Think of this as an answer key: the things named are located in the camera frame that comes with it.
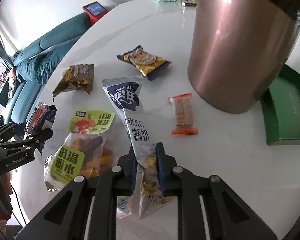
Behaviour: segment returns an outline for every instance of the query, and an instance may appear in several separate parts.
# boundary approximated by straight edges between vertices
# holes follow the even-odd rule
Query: red digital clock
[[[95,24],[100,20],[108,11],[98,2],[90,3],[83,6],[83,10],[89,15],[91,24]]]

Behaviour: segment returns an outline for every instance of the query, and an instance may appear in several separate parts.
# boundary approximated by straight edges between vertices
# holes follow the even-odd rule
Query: dried fruit and vegetable bag
[[[175,197],[163,197],[158,181],[157,160],[153,135],[147,124],[139,93],[142,76],[105,79],[103,89],[130,136],[139,164],[140,188],[139,216],[152,212],[173,201]]]
[[[112,133],[109,128],[113,119],[114,112],[75,112],[64,145],[46,160],[44,177],[48,190],[62,189],[77,175],[88,179],[112,167],[112,151],[104,144]]]

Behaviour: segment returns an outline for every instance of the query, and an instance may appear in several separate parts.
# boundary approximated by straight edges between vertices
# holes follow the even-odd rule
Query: green label
[[[83,160],[83,152],[63,145],[56,153],[50,174],[64,184],[68,184],[75,176],[79,175]]]
[[[69,124],[69,132],[99,134],[108,131],[114,119],[114,112],[77,110]]]

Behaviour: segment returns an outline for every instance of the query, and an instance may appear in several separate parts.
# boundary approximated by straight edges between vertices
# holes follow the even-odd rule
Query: metal screw
[[[114,166],[111,168],[111,171],[113,171],[113,172],[119,172],[121,170],[122,170],[122,168],[120,166]]]
[[[176,167],[173,168],[173,171],[174,171],[175,173],[181,173],[181,172],[183,172],[183,168],[181,168],[181,167],[179,167],[179,166],[176,166]]]
[[[83,181],[84,181],[84,177],[81,176],[81,175],[76,176],[76,177],[74,178],[74,181],[75,181],[76,183],[83,182]]]
[[[211,178],[210,178],[210,180],[212,182],[218,183],[218,182],[220,182],[220,177],[217,176],[217,175],[212,175]]]

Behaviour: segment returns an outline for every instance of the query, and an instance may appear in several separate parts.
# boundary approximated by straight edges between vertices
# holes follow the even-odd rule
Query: silver snack pouch
[[[112,78],[102,81],[104,91],[129,134],[139,164],[138,177],[142,181],[139,217],[175,199],[175,197],[163,197],[160,190],[155,143],[139,99],[142,83],[142,76]],[[119,212],[129,209],[126,206],[123,206],[123,209],[120,207],[122,206],[117,206]]]
[[[24,139],[35,132],[40,130],[44,130],[46,128],[52,129],[52,125],[54,123],[54,119],[56,117],[57,109],[55,105],[48,106],[46,103],[39,102],[34,108],[30,119],[26,123],[25,135]],[[37,144],[37,149],[42,156],[42,151],[44,144],[46,142],[42,142]]]

